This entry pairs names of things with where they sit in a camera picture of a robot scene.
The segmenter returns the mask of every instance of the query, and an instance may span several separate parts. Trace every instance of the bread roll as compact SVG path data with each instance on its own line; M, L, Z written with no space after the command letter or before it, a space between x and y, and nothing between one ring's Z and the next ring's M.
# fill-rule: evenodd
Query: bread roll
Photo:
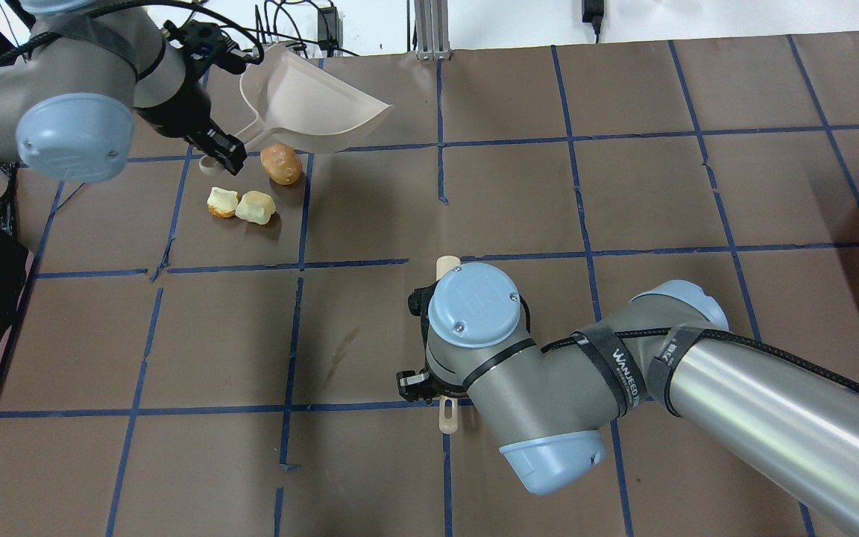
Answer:
M270 221L270 216L277 211L277 205L269 194L251 190L241 197L236 215L241 220L264 225Z
M231 218L236 208L238 208L238 193L217 186L211 187L211 195L207 197L208 212L221 218Z
M274 143L260 151L260 166L267 172L274 183L296 183L303 172L303 164L297 158L297 153L283 143Z

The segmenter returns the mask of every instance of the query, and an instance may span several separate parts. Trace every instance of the dustpan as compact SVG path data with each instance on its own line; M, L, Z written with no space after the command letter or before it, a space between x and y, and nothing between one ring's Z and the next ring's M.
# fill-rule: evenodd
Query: dustpan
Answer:
M361 92L300 59L285 45L267 48L260 65L241 76L241 95L254 120L234 135L246 150L283 142L308 153L336 153L361 145L391 105ZM212 157L200 161L208 175L224 171Z

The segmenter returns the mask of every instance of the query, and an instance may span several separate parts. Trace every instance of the black cable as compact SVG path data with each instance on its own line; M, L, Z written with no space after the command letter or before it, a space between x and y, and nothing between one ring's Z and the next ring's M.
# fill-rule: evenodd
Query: black cable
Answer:
M277 6L274 10L273 25L270 23L270 19L267 16L267 4L275 4L275 6ZM283 4L283 0L280 1L280 3L276 3L273 0L263 0L263 20L265 20L265 26L272 29L269 34L277 34L277 14L279 14L280 11L283 11L283 14L286 14L287 18L290 19L290 24L293 24L294 31L297 33L297 41L300 41L301 44L303 44L303 57L309 59L310 56L307 54L306 50L306 40L304 40L303 35L301 35L301 29L297 27L297 21L294 20L294 17L290 16L290 12L284 9Z
M592 31L596 34L597 45L602 37L602 17L600 15L592 17Z
M260 43L267 42L267 33L266 28L263 27L263 20L260 18L260 8L257 7L257 4L254 4L254 28L257 30L257 40Z
M220 28L232 28L232 27L224 25L224 26L221 26ZM255 31L255 33L257 31L256 28L245 28L245 30L246 31ZM284 40L301 41L303 43L309 43L311 45L317 45L317 41L302 40L300 37L293 37L293 35L281 34L281 33L279 33L279 31L266 31L265 33L267 35L274 35L274 37L282 37ZM358 57L360 55L360 54L356 54L356 52L354 52L354 51L348 51L346 48L341 48L341 47L334 47L333 50L341 51L341 52L347 52L347 54L350 54L351 57Z
M531 317L529 317L529 304L526 304L526 299L519 295L519 302L522 303L522 310L526 313L526 332L532 332Z
M2 11L2 16L6 19L6 24L9 25L9 34L13 37L13 41L18 45L18 37L15 37L15 31L13 27L11 27L11 21L9 20L9 13L6 13L6 9L2 6L2 0L0 0L0 11Z
M409 0L406 0L406 51L409 52Z
M282 2L280 4L282 6L283 6L283 4L288 4L289 6L300 6L300 4L310 4L310 6L313 6L313 9L317 10L317 17L323 18L323 20L324 20L324 31L327 32L327 48L328 48L327 57L333 57L333 51L336 50L336 48L330 47L330 44L333 40L334 34L330 33L330 22L327 21L327 17L323 16L323 13L321 12L320 6L315 4L313 2L313 0L297 0L296 2L292 2L292 1L289 2L287 0L282 0ZM336 9L336 7L333 4L333 0L330 0L330 6L334 7L334 9ZM317 44L317 47L320 48L321 51L323 51L323 48L321 48L320 43Z
M122 2L118 4L109 4L109 6L99 7L97 10L88 11L85 13L86 16L92 18L98 18L100 16L104 16L110 13L115 13L116 11L122 10L130 10L132 7L142 7L142 6L168 6L168 7L180 7L182 10L194 10L198 11L201 14L207 15L208 17L217 19L218 21L228 25L229 28L235 28L237 31L241 31L241 34L244 34L254 45L257 47L258 59L250 60L248 63L260 63L263 62L263 47L260 45L260 41L253 36L252 33L247 28L243 28L238 23L233 20L225 17L220 13L216 13L215 11L208 10L207 7L198 6L198 4L191 4L188 2L180 2L178 0L129 0L127 2ZM22 54L27 54L27 52L31 52L42 45L48 45L52 41L58 40L61 37L61 34L56 34L53 31L43 31L43 33L35 35L35 37L31 38L31 40L26 41L25 43L18 45L18 47L12 48L11 50L5 52L0 55L0 67L10 65L13 63L14 59L20 57Z

